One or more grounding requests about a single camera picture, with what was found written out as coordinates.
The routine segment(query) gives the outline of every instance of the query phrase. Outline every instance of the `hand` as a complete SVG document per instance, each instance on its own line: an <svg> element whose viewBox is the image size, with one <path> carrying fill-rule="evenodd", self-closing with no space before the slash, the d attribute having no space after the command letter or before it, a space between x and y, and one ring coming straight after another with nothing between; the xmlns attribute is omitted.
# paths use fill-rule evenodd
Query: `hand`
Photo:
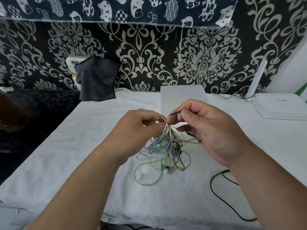
<svg viewBox="0 0 307 230"><path fill-rule="evenodd" d="M237 122L224 111L202 101L189 99L174 110L181 111L167 119L168 124L186 122L177 128L197 135L205 150L219 164L230 168L256 145Z"/></svg>
<svg viewBox="0 0 307 230"><path fill-rule="evenodd" d="M165 116L151 110L128 111L102 142L103 148L116 156L121 164L125 163L163 131L165 123L156 123L158 118L165 120Z"/></svg>

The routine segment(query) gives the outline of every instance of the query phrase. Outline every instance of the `forearm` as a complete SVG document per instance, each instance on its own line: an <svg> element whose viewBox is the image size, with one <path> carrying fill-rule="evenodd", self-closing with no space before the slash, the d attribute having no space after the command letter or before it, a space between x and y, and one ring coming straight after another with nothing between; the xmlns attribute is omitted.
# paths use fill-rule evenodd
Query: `forearm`
<svg viewBox="0 0 307 230"><path fill-rule="evenodd" d="M255 147L230 168L264 229L306 229L307 188Z"/></svg>
<svg viewBox="0 0 307 230"><path fill-rule="evenodd" d="M78 166L29 230L96 230L119 168L100 144Z"/></svg>

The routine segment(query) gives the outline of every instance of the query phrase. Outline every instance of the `white cloth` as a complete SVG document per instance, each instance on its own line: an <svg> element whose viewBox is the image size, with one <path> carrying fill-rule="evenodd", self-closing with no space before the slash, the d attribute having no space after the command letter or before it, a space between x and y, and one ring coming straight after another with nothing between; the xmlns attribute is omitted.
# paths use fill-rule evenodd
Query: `white cloth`
<svg viewBox="0 0 307 230"><path fill-rule="evenodd" d="M307 121L263 119L253 104L245 100L236 97L222 100L214 95L208 98L211 104L232 115L270 156L307 184ZM138 108L159 112L160 94L117 90L116 99L81 102L0 186L0 200L40 213L126 111ZM211 177L225 168L201 145L187 144L185 151L191 156L191 166L183 172L173 170L163 174L153 186L136 183L133 173L141 162L131 157L116 174L102 220L166 229L258 227L257 221L241 220L211 192ZM144 183L155 181L159 176L159 171L149 166L141 171ZM244 218L255 217L239 186L217 177L213 189Z"/></svg>

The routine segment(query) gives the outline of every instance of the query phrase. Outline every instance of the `patterned wall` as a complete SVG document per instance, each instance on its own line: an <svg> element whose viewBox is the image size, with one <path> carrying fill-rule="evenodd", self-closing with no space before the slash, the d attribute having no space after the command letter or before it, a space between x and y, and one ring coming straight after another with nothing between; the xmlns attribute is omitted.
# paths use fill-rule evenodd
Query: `patterned wall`
<svg viewBox="0 0 307 230"><path fill-rule="evenodd" d="M159 91L203 85L234 93L250 85L262 59L267 86L307 29L307 0L239 0L219 29L116 23L0 21L0 79L17 88L76 89L69 55L120 60L116 87Z"/></svg>

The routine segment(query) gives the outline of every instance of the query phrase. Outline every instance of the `left hand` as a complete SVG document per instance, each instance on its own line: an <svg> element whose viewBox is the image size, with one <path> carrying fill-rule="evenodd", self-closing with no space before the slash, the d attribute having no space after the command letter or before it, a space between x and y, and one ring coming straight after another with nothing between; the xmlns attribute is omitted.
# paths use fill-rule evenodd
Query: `left hand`
<svg viewBox="0 0 307 230"><path fill-rule="evenodd" d="M163 131L165 123L156 123L158 118L165 120L155 111L130 110L118 121L101 146L123 164Z"/></svg>

